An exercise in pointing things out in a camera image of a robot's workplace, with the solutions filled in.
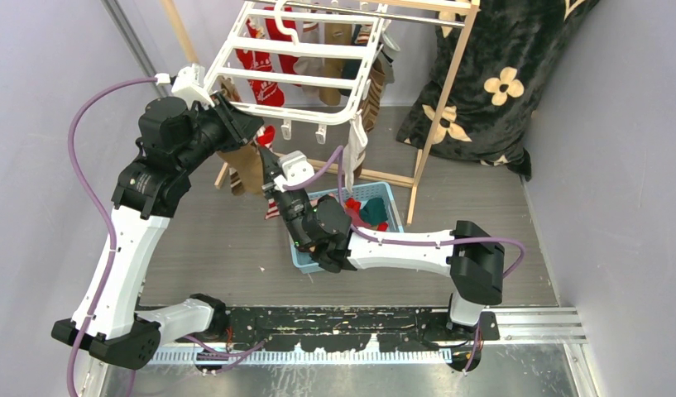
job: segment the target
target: red sock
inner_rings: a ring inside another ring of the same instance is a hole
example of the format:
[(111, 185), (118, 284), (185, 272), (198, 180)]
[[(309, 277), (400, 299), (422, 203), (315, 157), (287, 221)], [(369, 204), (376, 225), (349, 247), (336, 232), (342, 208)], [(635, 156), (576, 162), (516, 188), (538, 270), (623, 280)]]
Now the red sock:
[[(250, 19), (247, 20), (246, 25), (252, 37), (256, 39), (265, 38), (262, 29), (256, 28), (256, 24), (252, 23)], [(274, 71), (270, 55), (266, 52), (236, 49), (235, 53), (245, 70)], [(248, 82), (258, 105), (276, 106), (278, 108), (284, 106), (284, 93), (279, 88), (279, 84), (274, 81), (261, 80), (248, 80)]]
[[(265, 7), (266, 10), (274, 10), (274, 7)], [(291, 12), (291, 7), (285, 7), (285, 11)], [(270, 39), (275, 41), (291, 41), (291, 36), (287, 36), (279, 31), (276, 27), (276, 22), (273, 18), (266, 19), (267, 24), (267, 34), (270, 36)], [(283, 20), (284, 26), (296, 30), (296, 22)], [(294, 71), (294, 64), (299, 58), (291, 55), (279, 55), (279, 63), (281, 64), (281, 70), (286, 74), (296, 74)]]
[[(255, 136), (255, 143), (257, 143), (258, 145), (262, 145), (271, 151), (272, 142), (274, 141), (275, 134), (276, 129), (273, 126), (260, 128), (260, 131), (258, 131), (257, 135)], [(276, 218), (279, 215), (280, 215), (279, 209), (276, 207), (274, 199), (270, 198), (268, 200), (268, 208), (265, 214), (265, 219)]]

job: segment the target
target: metal floor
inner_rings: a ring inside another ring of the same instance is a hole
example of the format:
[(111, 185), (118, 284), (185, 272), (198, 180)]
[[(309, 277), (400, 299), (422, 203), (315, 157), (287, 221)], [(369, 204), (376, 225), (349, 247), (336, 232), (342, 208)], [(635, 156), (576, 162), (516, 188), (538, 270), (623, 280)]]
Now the metal floor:
[[(412, 175), (416, 150), (394, 140), (407, 110), (381, 110), (377, 128), (369, 136), (366, 168)], [(328, 141), (322, 146), (315, 141), (314, 129), (315, 125), (294, 123), (294, 139), (283, 141), (278, 132), (275, 149), (301, 150), (325, 160), (336, 145), (347, 141), (347, 125), (329, 127)], [(302, 275), (291, 262), (281, 220), (264, 220), (265, 199), (232, 196), (227, 181), (221, 190), (215, 189), (221, 165), (220, 159), (209, 159), (192, 175), (193, 187), (152, 257), (142, 304), (176, 304), (190, 294), (206, 293), (231, 305), (447, 305), (452, 281), (425, 272), (376, 269)], [(334, 188), (335, 178), (325, 175), (312, 190)], [(392, 190), (405, 218), (410, 190), (396, 186)], [(431, 156), (420, 183), (413, 225), (406, 231), (451, 229), (458, 219), (527, 245), (523, 265), (504, 283), (504, 305), (556, 305), (518, 176), (504, 167)], [(507, 263), (516, 256), (511, 247), (506, 251)]]

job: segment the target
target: floral pattern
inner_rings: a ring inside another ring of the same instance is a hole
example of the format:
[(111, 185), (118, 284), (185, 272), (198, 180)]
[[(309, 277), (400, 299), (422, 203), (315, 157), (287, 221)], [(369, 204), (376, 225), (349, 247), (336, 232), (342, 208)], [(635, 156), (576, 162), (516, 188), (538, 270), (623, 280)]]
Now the floral pattern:
[(518, 69), (505, 67), (500, 77), (492, 77), (484, 83), (484, 89), (492, 93), (491, 103), (494, 106), (502, 106), (508, 97), (519, 98), (525, 92), (525, 86), (516, 79)]
[[(459, 1), (471, 3), (471, 0), (459, 0)], [(438, 14), (438, 18), (439, 18), (440, 21), (455, 22), (457, 20), (457, 15), (459, 15), (459, 17), (462, 21), (464, 21), (464, 18), (467, 17), (467, 14), (460, 14), (458, 12), (443, 11), (440, 14)], [(452, 32), (452, 27), (450, 27), (450, 26), (442, 26), (442, 28), (443, 28), (443, 36), (444, 37), (449, 36), (449, 34)]]
[(487, 165), (487, 166), (493, 165), (494, 167), (509, 163), (508, 159), (506, 158), (506, 155), (501, 155), (501, 157), (499, 157), (498, 160), (496, 160), (492, 163), (490, 161), (484, 161), (484, 160), (479, 160), (479, 162), (482, 163), (482, 165)]
[[(435, 118), (435, 110), (429, 105), (423, 105), (423, 112), (432, 121)], [(459, 141), (471, 142), (472, 139), (464, 131), (464, 128), (454, 123), (457, 120), (457, 107), (447, 106), (443, 111), (443, 118), (440, 120), (438, 130), (435, 132), (433, 143), (438, 144), (445, 139), (445, 135)]]

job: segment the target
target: laundry basket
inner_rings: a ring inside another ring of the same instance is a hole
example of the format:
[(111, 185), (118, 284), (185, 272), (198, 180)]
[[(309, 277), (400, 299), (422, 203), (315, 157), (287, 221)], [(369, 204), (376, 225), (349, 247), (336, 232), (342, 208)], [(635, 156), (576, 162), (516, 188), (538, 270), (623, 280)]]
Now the laundry basket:
[[(337, 189), (324, 190), (322, 192), (309, 193), (309, 198), (311, 200), (320, 199), (326, 194), (338, 194)], [(386, 210), (386, 218), (389, 223), (388, 232), (403, 232), (403, 226), (401, 226), (401, 220), (399, 218), (399, 211), (396, 209), (396, 203), (394, 203), (394, 195), (391, 193), (391, 186), (386, 182), (374, 182), (372, 184), (357, 184), (352, 187), (352, 194), (350, 194), (345, 188), (343, 188), (343, 200), (349, 198), (354, 198), (357, 201), (366, 203), (370, 199), (381, 197), (384, 199), (384, 205)], [(294, 246), (294, 242), (289, 237), (289, 244), (291, 247), (291, 259), (294, 261), (294, 266), (296, 269), (301, 270), (301, 273), (314, 273), (315, 271), (321, 271), (318, 266), (318, 263), (314, 262), (309, 254), (304, 252), (299, 252)]]

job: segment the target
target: sock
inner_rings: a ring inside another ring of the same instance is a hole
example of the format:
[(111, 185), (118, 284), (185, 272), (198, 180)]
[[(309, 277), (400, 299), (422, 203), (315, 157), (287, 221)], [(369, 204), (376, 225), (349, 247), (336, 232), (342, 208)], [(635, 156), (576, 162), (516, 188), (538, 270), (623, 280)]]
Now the sock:
[[(372, 70), (369, 71), (369, 84), (367, 98), (360, 103), (362, 110), (362, 127), (368, 135), (376, 126), (376, 118), (379, 116), (379, 107), (381, 106), (381, 93), (386, 83), (386, 75), (382, 72), (379, 59), (374, 61)], [(362, 174), (364, 159), (367, 156), (365, 151), (360, 152), (357, 158), (357, 167), (354, 170), (354, 178), (357, 179)]]
[[(364, 47), (369, 41), (369, 35), (372, 34), (372, 25), (356, 25), (355, 31), (352, 34), (352, 45)], [(343, 66), (342, 78), (346, 80), (354, 80), (357, 78), (357, 73), (359, 73), (359, 67), (362, 63), (361, 60), (346, 60), (345, 65)], [(349, 97), (351, 91), (349, 89), (340, 89), (340, 93)]]
[(381, 48), (381, 51), (379, 51), (377, 59), (379, 59), (381, 67), (384, 69), (386, 84), (393, 84), (396, 81), (393, 64), (396, 56), (401, 51), (401, 47), (387, 31), (381, 33), (381, 42), (384, 46)]
[[(320, 44), (320, 31), (317, 22), (304, 22), (304, 32), (301, 34), (302, 43)], [(313, 56), (302, 56), (294, 64), (296, 74), (302, 76), (320, 77), (323, 73), (323, 60)], [(319, 88), (314, 85), (303, 84), (304, 94), (316, 98), (319, 96)]]
[(236, 151), (227, 153), (217, 152), (229, 167), (237, 170), (238, 177), (242, 180), (245, 191), (251, 194), (262, 195), (264, 174), (262, 173), (262, 159), (253, 145), (241, 146)]
[[(274, 7), (265, 7), (266, 10), (274, 10)], [(291, 11), (291, 7), (285, 7), (284, 11)], [(267, 34), (270, 36), (270, 39), (274, 41), (288, 41), (291, 42), (291, 36), (282, 34), (279, 31), (279, 28), (276, 27), (276, 22), (274, 18), (268, 18), (265, 20), (267, 24)], [(296, 22), (290, 20), (283, 20), (284, 26), (296, 30)], [(294, 65), (299, 58), (291, 55), (279, 54), (279, 64), (281, 65), (281, 71), (286, 74), (296, 74), (294, 71)]]
[[(274, 141), (274, 136), (276, 130), (273, 126), (268, 126), (267, 128), (260, 128), (260, 131), (257, 132), (255, 136), (255, 143), (262, 145), (272, 150), (272, 142)], [(276, 203), (273, 198), (270, 198), (268, 201), (267, 213), (265, 214), (265, 219), (272, 219), (279, 216), (279, 209), (276, 207)]]
[[(330, 45), (350, 45), (352, 39), (352, 25), (346, 23), (326, 23), (324, 27), (325, 44)], [(345, 60), (336, 60), (326, 58), (324, 60), (323, 77), (331, 79), (341, 79), (343, 77), (343, 67)], [(329, 106), (338, 106), (340, 104), (340, 91), (337, 88), (320, 87), (320, 100)]]
[(230, 192), (233, 196), (242, 196), (245, 193), (245, 186), (242, 185), (240, 175), (233, 167), (228, 167), (228, 178), (230, 178)]
[[(264, 28), (257, 25), (254, 18), (248, 18), (246, 22), (247, 30), (250, 35), (256, 39), (265, 39)], [(261, 72), (272, 72), (270, 55), (266, 52), (247, 51), (236, 49), (235, 53), (238, 60), (245, 70), (258, 70)], [(284, 106), (284, 93), (279, 88), (279, 84), (274, 81), (248, 80), (255, 100), (259, 105), (282, 107)]]

